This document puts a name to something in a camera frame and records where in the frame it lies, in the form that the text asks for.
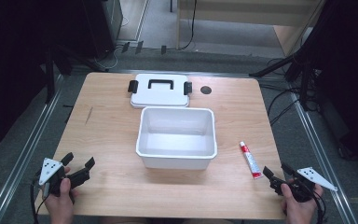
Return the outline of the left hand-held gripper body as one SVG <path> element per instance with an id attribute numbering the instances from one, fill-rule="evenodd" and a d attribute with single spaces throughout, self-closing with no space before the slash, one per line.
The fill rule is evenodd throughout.
<path id="1" fill-rule="evenodd" d="M 43 186 L 43 196 L 47 198 L 50 194 L 57 197 L 60 196 L 60 185 L 64 178 L 69 178 L 71 181 L 71 189 L 81 186 L 90 179 L 90 170 L 85 168 L 73 174 L 67 174 L 61 161 L 55 161 L 49 158 L 45 158 L 41 167 L 41 172 L 38 180 L 38 184 Z"/>

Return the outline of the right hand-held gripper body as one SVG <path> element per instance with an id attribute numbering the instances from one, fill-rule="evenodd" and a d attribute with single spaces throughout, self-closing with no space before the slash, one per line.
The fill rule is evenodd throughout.
<path id="1" fill-rule="evenodd" d="M 282 196 L 281 184 L 287 184 L 292 191 L 294 198 L 299 203 L 304 203 L 312 199 L 314 186 L 316 184 L 327 189 L 337 191 L 337 187 L 327 181 L 323 176 L 316 172 L 312 167 L 294 170 L 292 182 L 286 182 L 276 175 L 269 181 L 269 186 Z"/>

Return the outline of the white and red ointment tube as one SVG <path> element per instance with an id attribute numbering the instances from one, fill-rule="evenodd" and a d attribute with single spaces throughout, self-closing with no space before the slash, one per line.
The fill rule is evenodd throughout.
<path id="1" fill-rule="evenodd" d="M 262 172 L 260 171 L 255 158 L 253 157 L 250 149 L 247 147 L 247 145 L 241 141 L 240 142 L 241 151 L 243 153 L 244 158 L 247 160 L 251 174 L 253 179 L 257 179 L 263 176 Z"/>

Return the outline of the white plastic storage box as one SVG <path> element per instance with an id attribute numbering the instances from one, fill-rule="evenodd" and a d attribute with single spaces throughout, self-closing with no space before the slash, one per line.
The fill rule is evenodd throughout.
<path id="1" fill-rule="evenodd" d="M 136 153 L 147 168 L 205 170 L 217 155 L 213 111 L 145 107 L 140 117 Z"/>

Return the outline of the person's right hand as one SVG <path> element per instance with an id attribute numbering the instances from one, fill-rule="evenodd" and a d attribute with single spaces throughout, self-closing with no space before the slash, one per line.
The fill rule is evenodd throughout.
<path id="1" fill-rule="evenodd" d="M 286 218 L 303 217 L 311 219 L 313 217 L 314 211 L 317 208 L 317 203 L 314 200 L 299 203 L 294 198 L 292 191 L 287 184 L 281 184 L 281 190 L 283 195 L 281 208 L 286 212 Z"/>

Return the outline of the person's left hand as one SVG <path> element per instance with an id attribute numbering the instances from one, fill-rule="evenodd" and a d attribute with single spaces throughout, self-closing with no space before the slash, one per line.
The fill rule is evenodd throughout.
<path id="1" fill-rule="evenodd" d="M 74 204 L 71 196 L 79 195 L 76 189 L 71 189 L 71 181 L 64 178 L 60 185 L 60 196 L 48 196 L 45 200 L 45 206 L 48 209 L 50 219 L 69 219 L 74 220 Z"/>

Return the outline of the black tripod stand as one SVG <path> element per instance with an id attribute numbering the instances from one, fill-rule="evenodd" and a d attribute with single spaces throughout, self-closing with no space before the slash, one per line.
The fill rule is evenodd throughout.
<path id="1" fill-rule="evenodd" d="M 83 57 L 72 49 L 69 49 L 64 45 L 60 45 L 55 42 L 47 44 L 45 58 L 45 74 L 47 76 L 47 104 L 52 101 L 52 98 L 55 94 L 54 67 L 57 67 L 62 74 L 70 75 L 72 72 L 72 65 L 69 62 L 70 58 L 86 65 L 92 71 L 105 72 L 105 69 L 100 68 L 96 65 L 96 63 L 92 63 L 86 57 Z"/>
<path id="2" fill-rule="evenodd" d="M 250 74 L 250 77 L 263 77 L 273 71 L 290 64 L 284 77 L 288 82 L 294 82 L 298 77 L 301 77 L 300 91 L 299 91 L 299 102 L 305 111 L 310 111 L 310 107 L 307 105 L 308 101 L 308 88 L 310 82 L 310 76 L 312 72 L 312 60 L 307 53 L 298 50 L 292 55 L 279 60 L 273 65 L 267 68 Z"/>

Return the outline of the dark curtain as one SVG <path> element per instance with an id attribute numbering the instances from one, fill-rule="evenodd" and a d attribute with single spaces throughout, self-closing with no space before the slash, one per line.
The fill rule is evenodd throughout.
<path id="1" fill-rule="evenodd" d="M 310 40 L 324 118 L 343 156 L 358 159 L 358 0 L 326 0 Z"/>
<path id="2" fill-rule="evenodd" d="M 48 83 L 48 31 L 70 1 L 0 0 L 0 142 Z"/>

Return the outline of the black cabinet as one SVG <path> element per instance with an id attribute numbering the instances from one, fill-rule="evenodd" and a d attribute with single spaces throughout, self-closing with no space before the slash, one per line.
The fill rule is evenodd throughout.
<path id="1" fill-rule="evenodd" d="M 91 52 L 101 58 L 117 45 L 123 14 L 120 0 L 82 0 L 91 40 Z"/>

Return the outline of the light wooden desk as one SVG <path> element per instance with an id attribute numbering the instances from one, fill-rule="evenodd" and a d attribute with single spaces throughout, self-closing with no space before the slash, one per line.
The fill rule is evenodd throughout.
<path id="1" fill-rule="evenodd" d="M 282 51 L 296 51 L 300 38 L 313 26 L 326 0 L 176 0 L 176 47 L 179 48 L 181 19 L 196 9 L 201 21 L 227 21 L 272 25 Z"/>

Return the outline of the metal floor rail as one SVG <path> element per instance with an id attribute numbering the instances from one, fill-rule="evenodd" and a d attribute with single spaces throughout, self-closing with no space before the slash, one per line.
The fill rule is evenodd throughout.
<path id="1" fill-rule="evenodd" d="M 324 174 L 324 177 L 330 181 L 334 186 L 337 187 L 337 191 L 330 191 L 332 198 L 335 202 L 337 210 L 343 220 L 344 224 L 358 224 L 358 220 L 356 215 L 354 214 L 348 197 L 341 186 L 340 181 L 337 178 L 337 174 L 333 169 L 333 166 L 330 160 L 327 157 L 327 154 L 324 150 L 324 146 L 317 134 L 314 125 L 310 119 L 310 115 L 308 112 L 305 112 L 302 108 L 299 98 L 294 94 L 291 93 L 291 98 L 293 103 L 296 105 L 296 112 L 302 122 L 302 125 L 305 129 L 307 137 L 309 138 L 312 151 L 316 157 L 317 162 L 321 168 L 321 171 Z"/>
<path id="2" fill-rule="evenodd" d="M 56 91 L 52 94 L 48 103 L 43 103 L 43 108 L 38 115 L 37 121 L 32 127 L 32 131 L 27 137 L 26 143 L 21 148 L 20 154 L 16 158 L 16 162 L 12 167 L 8 168 L 10 173 L 8 174 L 2 188 L 0 188 L 0 222 L 21 182 L 21 179 L 27 166 L 30 163 L 31 158 L 34 155 L 39 139 L 48 124 L 48 120 L 51 117 L 56 104 L 58 103 L 62 92 L 63 82 L 63 75 L 58 75 L 53 79 L 53 84 L 56 87 Z"/>

